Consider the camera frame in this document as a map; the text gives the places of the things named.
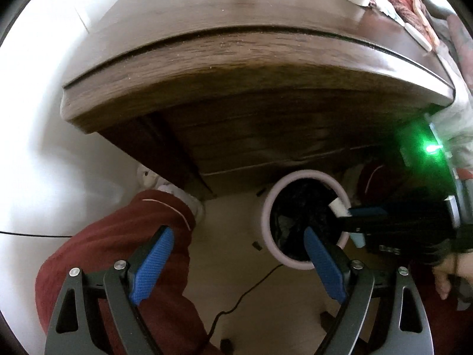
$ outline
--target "trash can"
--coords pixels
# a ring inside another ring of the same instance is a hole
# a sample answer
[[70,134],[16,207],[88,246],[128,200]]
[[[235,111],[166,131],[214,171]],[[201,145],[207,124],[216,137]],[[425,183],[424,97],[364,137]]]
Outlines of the trash can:
[[347,216],[350,201],[343,187],[326,173],[301,170],[284,176],[268,192],[260,211],[260,234],[282,264],[313,269],[303,242],[310,225],[333,244],[345,247],[349,234],[336,228],[336,217]]

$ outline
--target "power cord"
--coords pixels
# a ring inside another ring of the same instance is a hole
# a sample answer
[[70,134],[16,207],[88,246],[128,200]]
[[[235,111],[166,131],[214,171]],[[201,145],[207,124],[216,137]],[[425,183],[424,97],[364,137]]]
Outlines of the power cord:
[[36,234],[30,234],[30,233],[17,233],[17,232],[6,232],[6,231],[0,231],[0,234],[13,235],[13,236],[28,236],[31,238],[71,238],[72,237],[69,235],[36,235]]
[[235,304],[235,307],[233,307],[231,310],[229,311],[220,311],[215,319],[213,320],[213,323],[212,323],[212,327],[209,331],[209,334],[207,335],[207,337],[205,338],[204,342],[197,348],[197,350],[195,351],[195,355],[200,355],[200,353],[204,350],[204,348],[207,346],[207,344],[209,344],[210,342],[210,339],[212,338],[214,332],[215,332],[215,328],[217,327],[217,323],[218,323],[218,319],[220,319],[220,316],[222,315],[228,315],[228,314],[231,314],[233,311],[235,311],[238,307],[238,305],[241,303],[241,301],[243,300],[243,298],[245,296],[247,296],[251,291],[253,291],[256,287],[258,287],[262,282],[264,282],[267,278],[270,277],[270,275],[276,271],[278,268],[282,267],[283,264],[279,264],[279,265],[276,265],[275,268],[273,268],[271,271],[268,272],[268,274],[263,277],[263,279],[261,279],[258,283],[256,283],[253,287],[251,287],[248,291],[246,291],[245,293],[243,293],[243,295],[240,296],[240,298],[238,299],[237,303]]

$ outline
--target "person's hand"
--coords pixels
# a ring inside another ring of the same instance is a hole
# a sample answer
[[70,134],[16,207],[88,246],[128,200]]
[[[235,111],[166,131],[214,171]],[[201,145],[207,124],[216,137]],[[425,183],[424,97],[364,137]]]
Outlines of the person's hand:
[[450,254],[442,264],[432,268],[435,277],[435,289],[442,300],[445,300],[452,289],[448,275],[465,278],[473,286],[473,252],[467,254]]

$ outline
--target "blue gripper pad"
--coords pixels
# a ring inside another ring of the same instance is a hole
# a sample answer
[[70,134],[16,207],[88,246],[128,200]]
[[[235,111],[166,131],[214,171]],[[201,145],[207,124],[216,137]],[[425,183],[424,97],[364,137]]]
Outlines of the blue gripper pad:
[[129,299],[134,305],[148,298],[174,247],[174,233],[166,228],[146,259],[136,271]]
[[314,230],[310,227],[306,228],[304,231],[304,247],[322,280],[328,296],[342,304],[347,294],[345,292],[344,279],[341,271]]

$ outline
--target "wooden cabinet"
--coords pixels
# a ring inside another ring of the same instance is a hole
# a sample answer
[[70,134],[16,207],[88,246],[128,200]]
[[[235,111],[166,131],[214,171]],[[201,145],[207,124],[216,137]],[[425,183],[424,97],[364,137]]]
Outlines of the wooden cabinet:
[[434,53],[347,0],[119,0],[63,86],[66,121],[217,194],[348,161],[453,98]]

